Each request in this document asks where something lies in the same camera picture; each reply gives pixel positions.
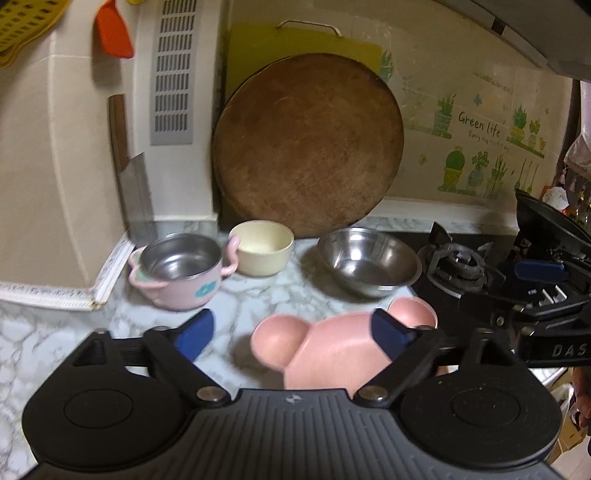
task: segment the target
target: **marble countertop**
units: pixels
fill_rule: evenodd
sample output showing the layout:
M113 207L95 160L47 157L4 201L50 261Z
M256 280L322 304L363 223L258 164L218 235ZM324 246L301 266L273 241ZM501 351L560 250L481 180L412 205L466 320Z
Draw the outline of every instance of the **marble countertop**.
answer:
M387 230L429 231L431 222L368 219L367 226ZM446 225L454 231L479 232L474 226ZM309 321L354 310L386 307L395 296L362 302L343 292L316 257L315 239L295 243L288 266L270 278L234 274L207 304L215 315L212 342L196 364L235 395L241 387L281 388L281 375L262 367L252 356L249 337L272 313L292 313ZM100 311L64 312L0 302L0 478L13 480L35 465L21 430L21 412L34 391L92 330L108 328L114 337L133 337L155 325L175 327L190 312L152 307L130 288L122 275Z

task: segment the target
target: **metal screw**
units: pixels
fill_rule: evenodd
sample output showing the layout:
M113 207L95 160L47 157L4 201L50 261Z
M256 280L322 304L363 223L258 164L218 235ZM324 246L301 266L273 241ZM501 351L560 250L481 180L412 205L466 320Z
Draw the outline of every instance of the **metal screw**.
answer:
M526 337L531 337L535 333L535 330L532 327L523 327L521 329L521 334Z
M220 387L210 385L209 387L202 387L197 390L197 398L203 401L220 401L226 396L227 392Z
M359 390L359 396L364 400L382 401L388 396L388 390L378 385L368 385Z

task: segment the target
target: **metal bowl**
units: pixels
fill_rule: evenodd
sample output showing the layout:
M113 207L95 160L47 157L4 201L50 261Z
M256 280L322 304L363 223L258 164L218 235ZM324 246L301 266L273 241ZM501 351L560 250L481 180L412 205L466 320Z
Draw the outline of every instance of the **metal bowl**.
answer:
M222 249L215 240L196 233L171 233L144 248L139 263L159 280L191 280L221 259Z
M365 297L385 297L421 276L421 262L413 249L376 230L336 230L319 240L318 250L335 280Z

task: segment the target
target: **kitchen wall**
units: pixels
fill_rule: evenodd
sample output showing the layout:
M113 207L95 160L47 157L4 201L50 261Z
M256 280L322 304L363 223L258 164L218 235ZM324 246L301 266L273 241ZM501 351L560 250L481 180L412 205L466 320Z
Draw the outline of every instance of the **kitchen wall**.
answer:
M73 0L0 69L0 282L90 287L125 231L107 98L131 92L133 61L102 53L102 3ZM118 8L135 37L136 7Z
M381 76L405 126L388 192L514 211L515 187L551 182L571 80L540 70L500 38L433 0L235 0L232 23L287 18L339 27L382 47Z

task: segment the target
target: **ceramic bowl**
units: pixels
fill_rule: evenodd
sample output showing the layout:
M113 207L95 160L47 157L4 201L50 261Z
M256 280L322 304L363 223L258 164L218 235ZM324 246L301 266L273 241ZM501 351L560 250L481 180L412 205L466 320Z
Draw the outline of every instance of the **ceramic bowl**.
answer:
M285 268L294 244L294 234L285 225L268 220L240 223L230 237L240 237L238 271L250 277L268 277Z

